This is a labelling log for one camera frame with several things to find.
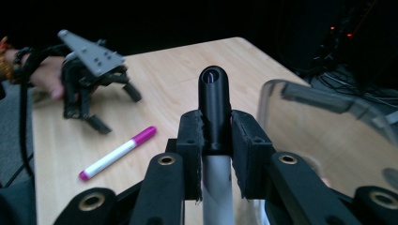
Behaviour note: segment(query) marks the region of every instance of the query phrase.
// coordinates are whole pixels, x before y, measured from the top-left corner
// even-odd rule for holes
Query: bracelet
[[[32,51],[33,51],[32,48],[24,47],[15,53],[15,59],[13,62],[14,63],[14,76],[10,80],[12,83],[14,83],[14,84],[21,83],[22,78],[23,78],[23,66],[22,66],[23,57],[26,54],[31,53]]]
[[[14,71],[5,57],[6,51],[12,49],[12,46],[7,44],[7,39],[8,37],[3,37],[0,41],[0,76],[5,76],[10,80],[14,76]]]

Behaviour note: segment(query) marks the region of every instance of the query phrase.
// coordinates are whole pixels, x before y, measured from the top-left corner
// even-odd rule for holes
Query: robotic arm
[[[227,87],[222,68],[205,68],[199,109],[181,116],[177,138],[152,158],[145,179],[119,195],[88,189],[70,201],[55,224],[184,224],[184,202],[207,201],[201,185],[207,173],[201,171],[208,156],[232,159],[241,197],[266,200],[271,224],[398,221],[398,194],[369,186],[350,198],[327,187],[300,156],[276,152],[250,114],[231,110]],[[205,210],[204,217],[205,224],[220,224]]]
[[[62,67],[66,88],[64,117],[84,120],[102,134],[111,132],[95,114],[89,114],[89,95],[100,85],[122,83],[133,101],[141,100],[141,94],[129,82],[123,57],[104,48],[102,40],[93,43],[67,30],[60,31],[58,36],[72,50]]]

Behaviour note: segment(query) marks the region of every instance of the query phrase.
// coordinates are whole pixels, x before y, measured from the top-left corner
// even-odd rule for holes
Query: human hand
[[[61,82],[61,69],[64,57],[49,56],[41,62],[40,66],[30,76],[30,82],[46,90],[53,100],[60,100],[65,93]]]

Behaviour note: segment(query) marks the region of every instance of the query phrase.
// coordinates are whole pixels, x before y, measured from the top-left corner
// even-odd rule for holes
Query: black wire
[[[33,153],[30,154],[28,160],[30,161],[33,157]],[[4,188],[8,188],[12,182],[14,182],[14,180],[18,177],[18,175],[21,173],[21,171],[25,168],[25,165],[21,165],[20,168],[18,168],[17,172],[15,172],[11,178],[6,182],[6,184],[4,185]]]
[[[344,84],[340,84],[339,86],[333,85],[330,82],[328,82],[324,76],[318,76],[317,79],[319,80],[320,83],[322,83],[323,85],[325,85],[326,87],[332,89],[333,91],[339,93],[339,94],[343,94],[343,95],[349,95],[349,96],[355,96],[358,98],[363,98],[367,101],[370,101],[374,104],[379,104],[379,105],[393,105],[394,102],[396,102],[396,99],[383,99],[383,100],[377,100],[378,98],[380,98],[379,96],[373,96],[373,97],[369,97],[369,92],[367,91],[360,91],[358,87],[356,87],[355,84],[353,83],[349,83],[349,82],[345,82],[347,83],[346,85]]]
[[[20,147],[21,156],[23,159],[23,166],[30,177],[34,176],[32,168],[29,165],[29,158],[27,156],[26,148],[26,120],[27,120],[27,89],[30,75],[39,67],[41,62],[52,54],[60,54],[66,49],[66,45],[57,45],[42,51],[33,51],[29,55],[23,66],[22,82],[21,82],[21,107],[20,107]]]
[[[21,156],[23,159],[23,165],[26,168],[27,174],[32,177],[34,176],[32,168],[29,165],[29,159],[27,156],[26,148],[26,120],[27,120],[27,88],[28,88],[28,78],[29,76],[23,69],[23,78],[21,82],[21,106],[20,106],[20,147]]]

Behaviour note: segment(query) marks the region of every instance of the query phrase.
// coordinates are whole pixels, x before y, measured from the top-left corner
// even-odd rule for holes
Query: wooden table
[[[91,98],[91,113],[113,131],[102,135],[88,124],[63,118],[63,103],[48,98],[33,106],[33,133],[38,224],[53,224],[78,193],[94,187],[116,194],[142,181],[149,163],[163,153],[167,140],[176,138],[183,113],[198,108],[198,78],[208,66],[228,74],[234,110],[256,115],[262,85],[284,79],[305,84],[295,74],[259,51],[247,40],[234,37],[126,57],[130,81],[143,99],[137,103],[112,83]],[[87,182],[79,172],[125,143],[144,128],[157,134],[142,146]],[[254,224],[253,210],[240,199],[234,177],[236,224]],[[186,224],[202,224],[201,204],[186,201]]]

